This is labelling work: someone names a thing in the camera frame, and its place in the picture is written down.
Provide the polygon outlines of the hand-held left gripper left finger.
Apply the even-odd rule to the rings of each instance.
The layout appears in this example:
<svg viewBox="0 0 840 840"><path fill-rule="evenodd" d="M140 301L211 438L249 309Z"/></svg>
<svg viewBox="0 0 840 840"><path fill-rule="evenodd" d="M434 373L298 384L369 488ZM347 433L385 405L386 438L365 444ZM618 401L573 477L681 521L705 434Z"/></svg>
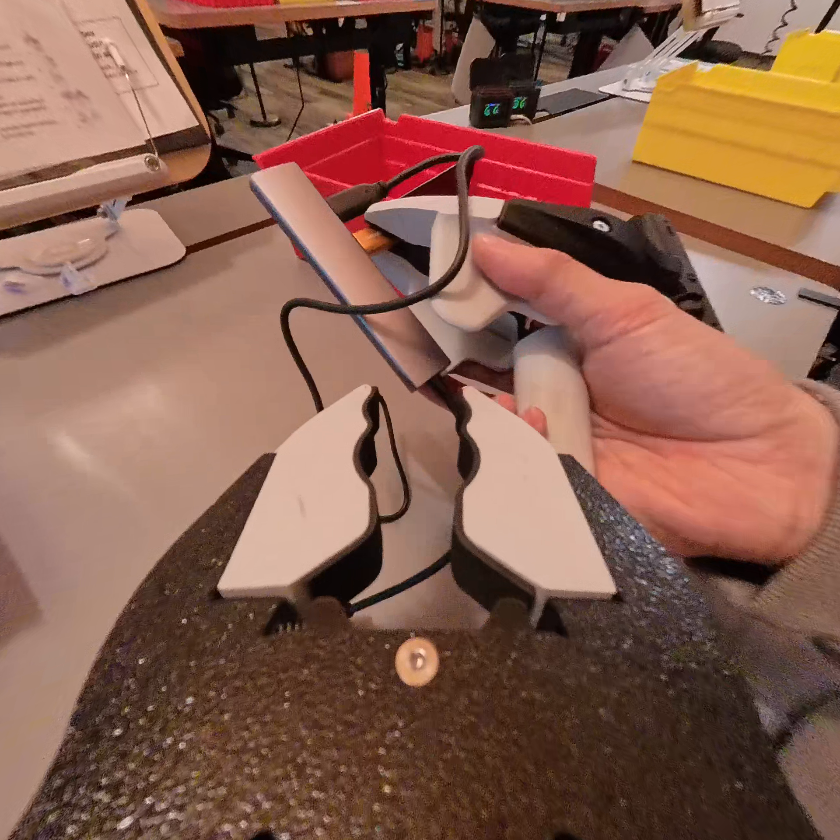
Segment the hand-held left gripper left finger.
<svg viewBox="0 0 840 840"><path fill-rule="evenodd" d="M278 447L217 583L223 598L349 601L375 580L379 396L357 387Z"/></svg>

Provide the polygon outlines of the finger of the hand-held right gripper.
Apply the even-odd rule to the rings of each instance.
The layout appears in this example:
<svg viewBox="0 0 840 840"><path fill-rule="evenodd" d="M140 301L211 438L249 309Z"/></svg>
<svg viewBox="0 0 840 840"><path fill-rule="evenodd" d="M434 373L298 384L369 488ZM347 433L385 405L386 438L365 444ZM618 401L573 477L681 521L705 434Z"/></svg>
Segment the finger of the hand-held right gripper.
<svg viewBox="0 0 840 840"><path fill-rule="evenodd" d="M374 255L374 264L397 292L411 294L427 285L425 275L393 253ZM440 318L431 301L421 301L409 311L447 356L447 372L468 361L496 372L512 371L513 350L518 341L518 324L513 314L504 313L483 330L467 332Z"/></svg>
<svg viewBox="0 0 840 840"><path fill-rule="evenodd" d="M497 226L503 207L500 198L468 196L468 234L488 233L507 239ZM407 196L371 205L364 221L383 233L423 247L442 246L445 236L453 249L459 246L457 196Z"/></svg>

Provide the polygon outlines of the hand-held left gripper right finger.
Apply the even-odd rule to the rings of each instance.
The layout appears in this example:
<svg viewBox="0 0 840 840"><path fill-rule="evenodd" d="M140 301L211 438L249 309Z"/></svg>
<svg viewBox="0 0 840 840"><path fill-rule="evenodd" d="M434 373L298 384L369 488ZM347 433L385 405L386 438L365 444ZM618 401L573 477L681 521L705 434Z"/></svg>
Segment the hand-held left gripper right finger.
<svg viewBox="0 0 840 840"><path fill-rule="evenodd" d="M492 612L506 600L533 627L556 600L616 598L562 458L547 439L488 395L455 400L458 474L450 565L458 587Z"/></svg>

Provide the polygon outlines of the grey USB hub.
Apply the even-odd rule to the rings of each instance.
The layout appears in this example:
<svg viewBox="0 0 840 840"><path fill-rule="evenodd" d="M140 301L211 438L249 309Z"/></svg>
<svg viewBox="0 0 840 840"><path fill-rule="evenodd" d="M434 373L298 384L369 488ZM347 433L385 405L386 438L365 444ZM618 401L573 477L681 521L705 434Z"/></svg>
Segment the grey USB hub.
<svg viewBox="0 0 840 840"><path fill-rule="evenodd" d="M249 181L339 303L359 307L395 299L391 284L297 164L260 171ZM353 318L408 387L416 390L448 367L448 357L410 309Z"/></svg>

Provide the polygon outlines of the person's right forearm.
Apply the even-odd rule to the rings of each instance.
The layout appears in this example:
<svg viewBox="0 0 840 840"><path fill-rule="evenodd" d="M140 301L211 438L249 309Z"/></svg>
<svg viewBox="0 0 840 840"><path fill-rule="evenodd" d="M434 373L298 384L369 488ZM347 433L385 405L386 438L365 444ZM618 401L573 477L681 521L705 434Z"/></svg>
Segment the person's right forearm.
<svg viewBox="0 0 840 840"><path fill-rule="evenodd" d="M679 552L754 563L769 579L730 595L782 753L838 767L838 392L777 374L692 385L682 432Z"/></svg>

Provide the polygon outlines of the grey desk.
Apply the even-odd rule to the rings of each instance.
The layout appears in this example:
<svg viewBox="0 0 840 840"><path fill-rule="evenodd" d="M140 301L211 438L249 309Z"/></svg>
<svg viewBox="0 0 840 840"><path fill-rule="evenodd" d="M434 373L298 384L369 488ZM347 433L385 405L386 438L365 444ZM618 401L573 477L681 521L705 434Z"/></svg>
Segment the grey desk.
<svg viewBox="0 0 840 840"><path fill-rule="evenodd" d="M684 238L728 331L805 375L834 312L806 280ZM781 290L783 306L750 295ZM263 454L312 415L278 316L324 297L279 228L172 268L2 320L1 831L27 810L123 607L157 561ZM452 417L409 393L350 318L304 311L293 334L332 402L376 385L413 503L385 525L364 593L449 547L458 483Z"/></svg>

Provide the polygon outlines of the person's right hand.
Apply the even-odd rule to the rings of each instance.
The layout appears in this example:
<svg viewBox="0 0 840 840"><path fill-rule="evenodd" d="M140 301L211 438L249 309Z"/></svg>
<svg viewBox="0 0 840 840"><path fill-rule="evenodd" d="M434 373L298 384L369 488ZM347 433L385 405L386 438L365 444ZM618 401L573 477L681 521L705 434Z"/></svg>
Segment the person's right hand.
<svg viewBox="0 0 840 840"><path fill-rule="evenodd" d="M472 249L569 331L596 477L668 551L787 564L815 546L837 501L837 390L787 380L649 286L488 235Z"/></svg>

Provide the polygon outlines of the grey table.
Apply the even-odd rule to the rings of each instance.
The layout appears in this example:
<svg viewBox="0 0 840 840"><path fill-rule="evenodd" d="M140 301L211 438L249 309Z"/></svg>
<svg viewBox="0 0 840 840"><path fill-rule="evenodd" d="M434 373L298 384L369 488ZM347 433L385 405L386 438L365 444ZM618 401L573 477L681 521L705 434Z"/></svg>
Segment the grey table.
<svg viewBox="0 0 840 840"><path fill-rule="evenodd" d="M837 195L802 208L633 162L646 107L612 98L490 133L593 154L593 203L667 216L681 234L838 289Z"/></svg>

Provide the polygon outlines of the red plastic bin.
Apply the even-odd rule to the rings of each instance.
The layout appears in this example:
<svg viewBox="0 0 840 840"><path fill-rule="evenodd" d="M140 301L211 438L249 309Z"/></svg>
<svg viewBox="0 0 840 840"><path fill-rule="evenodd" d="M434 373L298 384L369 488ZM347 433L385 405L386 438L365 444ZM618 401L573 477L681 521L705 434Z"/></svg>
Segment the red plastic bin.
<svg viewBox="0 0 840 840"><path fill-rule="evenodd" d="M352 186L390 181L421 161L474 144L485 155L472 178L471 196L591 204L594 154L425 117L404 114L392 120L380 109L259 153L255 162L258 175L279 165L298 165L321 197L328 198Z"/></svg>

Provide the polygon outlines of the black flat pad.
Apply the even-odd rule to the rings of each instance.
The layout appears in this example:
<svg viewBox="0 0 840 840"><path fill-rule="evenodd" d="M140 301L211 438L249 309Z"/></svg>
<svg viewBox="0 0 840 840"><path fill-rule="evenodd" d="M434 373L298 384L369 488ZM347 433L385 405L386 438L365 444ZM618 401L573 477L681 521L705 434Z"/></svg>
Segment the black flat pad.
<svg viewBox="0 0 840 840"><path fill-rule="evenodd" d="M537 102L537 110L532 124L556 119L574 112L597 106L613 99L610 93L569 88L554 93L542 91Z"/></svg>

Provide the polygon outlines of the yellow plastic bin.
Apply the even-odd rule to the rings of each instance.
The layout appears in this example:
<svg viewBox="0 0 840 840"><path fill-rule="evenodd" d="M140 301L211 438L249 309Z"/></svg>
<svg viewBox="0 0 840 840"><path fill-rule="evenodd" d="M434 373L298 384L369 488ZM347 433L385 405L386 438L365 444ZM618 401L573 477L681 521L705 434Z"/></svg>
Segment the yellow plastic bin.
<svg viewBox="0 0 840 840"><path fill-rule="evenodd" d="M839 191L839 86L697 64L662 76L633 161L812 208Z"/></svg>
<svg viewBox="0 0 840 840"><path fill-rule="evenodd" d="M839 31L794 31L782 43L770 71L810 81L838 84Z"/></svg>

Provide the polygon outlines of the clear acrylic stand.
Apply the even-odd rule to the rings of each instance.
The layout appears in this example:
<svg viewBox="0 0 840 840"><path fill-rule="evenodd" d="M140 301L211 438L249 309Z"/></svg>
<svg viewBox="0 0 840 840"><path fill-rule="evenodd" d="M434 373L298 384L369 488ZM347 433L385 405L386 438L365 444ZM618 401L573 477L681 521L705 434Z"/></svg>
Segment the clear acrylic stand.
<svg viewBox="0 0 840 840"><path fill-rule="evenodd" d="M623 98L649 101L658 80L669 72L679 54L691 46L699 36L700 30L679 26L650 56L631 67L614 94Z"/></svg>

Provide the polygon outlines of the wooden table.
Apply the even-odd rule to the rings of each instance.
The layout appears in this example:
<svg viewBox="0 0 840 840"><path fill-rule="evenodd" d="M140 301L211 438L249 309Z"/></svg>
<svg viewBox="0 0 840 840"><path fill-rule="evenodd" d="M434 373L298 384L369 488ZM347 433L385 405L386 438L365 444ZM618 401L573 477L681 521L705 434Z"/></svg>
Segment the wooden table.
<svg viewBox="0 0 840 840"><path fill-rule="evenodd" d="M366 49L383 52L407 42L414 18L439 2L282 2L211 7L190 2L148 2L156 21L180 32L203 31L202 40L229 65Z"/></svg>

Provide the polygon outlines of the wooden document stand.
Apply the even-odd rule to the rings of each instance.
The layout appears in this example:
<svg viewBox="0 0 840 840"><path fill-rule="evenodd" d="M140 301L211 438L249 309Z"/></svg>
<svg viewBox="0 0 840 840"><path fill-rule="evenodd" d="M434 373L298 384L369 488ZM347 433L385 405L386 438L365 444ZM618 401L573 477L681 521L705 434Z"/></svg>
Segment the wooden document stand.
<svg viewBox="0 0 840 840"><path fill-rule="evenodd" d="M198 175L208 160L211 134L148 4L136 3L196 110L207 142L172 154L89 164L5 190L1 175L3 318L173 266L186 254L161 215L128 204Z"/></svg>

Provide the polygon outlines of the printed instruction sheet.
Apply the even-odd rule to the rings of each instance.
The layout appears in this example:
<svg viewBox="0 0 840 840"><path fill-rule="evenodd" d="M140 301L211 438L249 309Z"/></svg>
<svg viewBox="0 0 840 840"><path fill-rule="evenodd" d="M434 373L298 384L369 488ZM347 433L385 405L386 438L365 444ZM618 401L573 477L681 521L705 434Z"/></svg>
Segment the printed instruction sheet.
<svg viewBox="0 0 840 840"><path fill-rule="evenodd" d="M206 142L136 2L1 2L2 189Z"/></svg>

